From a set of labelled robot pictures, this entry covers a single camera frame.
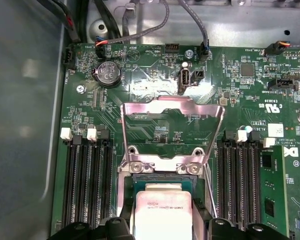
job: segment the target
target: internal usb port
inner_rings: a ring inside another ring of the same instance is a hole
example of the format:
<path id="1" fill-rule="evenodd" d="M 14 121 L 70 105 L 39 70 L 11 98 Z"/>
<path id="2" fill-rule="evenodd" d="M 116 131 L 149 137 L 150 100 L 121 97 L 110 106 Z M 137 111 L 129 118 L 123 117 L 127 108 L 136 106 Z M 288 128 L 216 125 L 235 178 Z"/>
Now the internal usb port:
<path id="1" fill-rule="evenodd" d="M 190 84 L 190 72 L 188 69 L 182 69 L 180 73 L 180 82 L 183 86 L 189 86 Z"/>

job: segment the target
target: green circuit board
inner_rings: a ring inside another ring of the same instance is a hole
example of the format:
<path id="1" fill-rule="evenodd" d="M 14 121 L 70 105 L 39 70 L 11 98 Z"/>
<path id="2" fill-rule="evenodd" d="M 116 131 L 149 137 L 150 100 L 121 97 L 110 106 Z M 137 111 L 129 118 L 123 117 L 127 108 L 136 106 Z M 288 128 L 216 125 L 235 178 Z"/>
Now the green circuit board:
<path id="1" fill-rule="evenodd" d="M 187 50 L 193 51 L 193 58 L 185 57 Z M 281 164 L 276 165 L 278 168 L 275 169 L 275 175 L 270 176 L 267 171 L 261 170 L 260 202 L 261 211 L 265 211 L 265 207 L 269 206 L 266 199 L 279 194 L 282 195 L 281 198 L 269 200 L 284 209 L 280 207 L 282 215 L 272 218 L 262 212 L 261 219 L 263 224 L 268 224 L 285 235 L 289 231 L 295 232 L 296 239 L 300 240 L 300 50 L 286 51 L 279 56 L 266 58 L 261 48 L 211 47 L 206 62 L 199 62 L 198 50 L 197 46 L 181 45 L 177 52 L 166 53 L 164 45 L 106 45 L 107 61 L 116 63 L 122 76 L 118 86 L 104 88 L 92 77 L 93 68 L 100 63 L 94 45 L 74 45 L 76 69 L 67 69 L 65 74 L 60 127 L 71 128 L 73 135 L 81 135 L 83 138 L 86 138 L 87 129 L 91 127 L 97 128 L 99 137 L 105 130 L 108 131 L 111 144 L 111 153 L 107 155 L 111 159 L 108 216 L 112 217 L 116 216 L 117 166 L 124 156 L 121 104 L 146 103 L 163 95 L 183 95 L 189 96 L 197 104 L 223 105 L 225 115 L 217 137 L 219 140 L 225 130 L 235 133 L 250 126 L 258 131 L 261 140 L 275 138 L 275 144 L 281 146 L 279 151 L 282 154 L 278 154 L 278 149 L 275 153 L 276 161 L 281 161 Z M 198 74 L 198 84 L 180 93 L 178 79 L 184 62 L 188 64 L 191 78 Z M 268 89 L 268 82 L 287 75 L 296 76 L 297 89 Z M 84 93 L 77 92 L 78 86 L 84 86 Z M 182 115 L 179 111 L 171 110 L 154 116 L 136 114 L 126 121 L 129 144 L 136 145 L 140 153 L 169 158 L 189 155 L 194 147 L 205 149 L 216 126 L 215 119 L 201 119 L 200 116 Z M 92 153 L 89 150 L 87 152 L 87 156 L 90 156 L 88 161 L 92 161 Z M 101 162 L 105 152 L 103 149 L 98 153 Z M 215 144 L 209 159 L 215 195 L 218 190 L 217 152 Z M 51 233 L 55 233 L 62 225 L 68 154 L 67 146 L 61 139 Z M 77 159 L 80 154 L 73 153 L 73 157 Z M 106 173 L 100 171 L 98 178 L 102 178 L 104 174 Z M 267 185 L 267 176 L 275 179 L 271 182 L 274 184 L 272 189 L 276 191 L 275 194 Z M 98 201 L 97 208 L 102 205 L 102 199 Z M 89 221 L 86 200 L 83 206 L 85 210 L 82 217 Z M 96 215 L 98 218 L 102 213 L 98 210 Z"/>

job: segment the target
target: white slot latch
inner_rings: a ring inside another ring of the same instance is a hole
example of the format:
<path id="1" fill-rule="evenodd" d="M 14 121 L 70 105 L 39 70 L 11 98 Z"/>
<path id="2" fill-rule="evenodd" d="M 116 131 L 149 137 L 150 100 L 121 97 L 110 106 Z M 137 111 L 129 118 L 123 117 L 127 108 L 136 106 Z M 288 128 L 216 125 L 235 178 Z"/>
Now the white slot latch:
<path id="1" fill-rule="evenodd" d="M 61 128 L 61 133 L 60 133 L 60 138 L 61 139 L 71 141 L 72 137 L 73 136 L 72 136 L 70 127 L 62 127 Z"/>
<path id="2" fill-rule="evenodd" d="M 263 147 L 264 148 L 270 148 L 276 144 L 276 138 L 275 137 L 265 137 L 263 139 Z"/>
<path id="3" fill-rule="evenodd" d="M 247 131 L 246 130 L 238 130 L 236 132 L 236 136 L 234 138 L 236 143 L 246 142 L 248 140 Z"/>
<path id="4" fill-rule="evenodd" d="M 97 129 L 96 128 L 88 128 L 86 138 L 89 141 L 96 142 L 97 141 Z"/>

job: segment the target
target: ram slot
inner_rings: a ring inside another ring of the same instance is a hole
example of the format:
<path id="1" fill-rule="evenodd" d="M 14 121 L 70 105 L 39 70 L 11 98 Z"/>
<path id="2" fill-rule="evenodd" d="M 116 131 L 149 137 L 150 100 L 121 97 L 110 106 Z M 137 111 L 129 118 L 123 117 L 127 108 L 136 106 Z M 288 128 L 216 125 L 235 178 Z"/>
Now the ram slot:
<path id="1" fill-rule="evenodd" d="M 76 194 L 75 194 L 75 221 L 84 222 L 85 220 L 85 197 L 86 186 L 88 181 L 87 168 L 88 168 L 88 154 L 87 146 L 80 146 L 78 153 L 78 161 L 76 161 Z"/>
<path id="2" fill-rule="evenodd" d="M 217 189 L 217 211 L 220 218 L 226 218 L 226 190 L 224 180 L 227 179 L 225 175 L 225 151 L 224 143 L 222 141 L 217 142 L 218 152 L 216 159 L 216 189 Z"/>
<path id="3" fill-rule="evenodd" d="M 260 152 L 258 143 L 250 143 L 248 151 L 249 224 L 260 223 Z"/>
<path id="4" fill-rule="evenodd" d="M 228 183 L 228 197 L 229 199 L 229 210 L 228 210 L 228 220 L 232 223 L 237 221 L 238 212 L 238 204 L 237 204 L 237 161 L 236 161 L 236 148 L 229 147 L 228 148 L 228 176 L 229 176 L 229 183 Z"/>
<path id="5" fill-rule="evenodd" d="M 240 219 L 239 219 L 239 228 L 243 231 L 246 229 L 248 225 L 248 212 L 249 212 L 249 205 L 248 205 L 248 164 L 247 164 L 247 148 L 245 147 L 244 143 L 237 144 L 236 148 L 236 158 L 238 162 L 238 170 L 239 170 L 239 196 L 240 196 Z"/>
<path id="6" fill-rule="evenodd" d="M 102 197 L 100 219 L 110 217 L 111 188 L 112 188 L 112 147 L 111 143 L 105 140 L 102 143 L 103 150 L 103 171 L 102 171 Z"/>
<path id="7" fill-rule="evenodd" d="M 89 149 L 90 179 L 89 179 L 89 200 L 87 219 L 92 229 L 99 224 L 99 188 L 100 188 L 100 147 L 91 146 Z"/>
<path id="8" fill-rule="evenodd" d="M 65 181 L 62 208 L 62 228 L 72 222 L 73 196 L 75 195 L 75 174 L 76 174 L 76 153 L 75 146 L 69 145 L 66 154 Z"/>

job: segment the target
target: barcode sticker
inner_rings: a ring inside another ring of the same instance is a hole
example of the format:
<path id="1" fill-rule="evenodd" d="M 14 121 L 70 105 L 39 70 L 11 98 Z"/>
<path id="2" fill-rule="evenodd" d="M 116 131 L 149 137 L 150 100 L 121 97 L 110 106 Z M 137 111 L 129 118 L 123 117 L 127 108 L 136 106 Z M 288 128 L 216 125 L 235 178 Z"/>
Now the barcode sticker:
<path id="1" fill-rule="evenodd" d="M 268 123 L 268 136 L 270 138 L 283 138 L 284 125 L 281 123 Z"/>

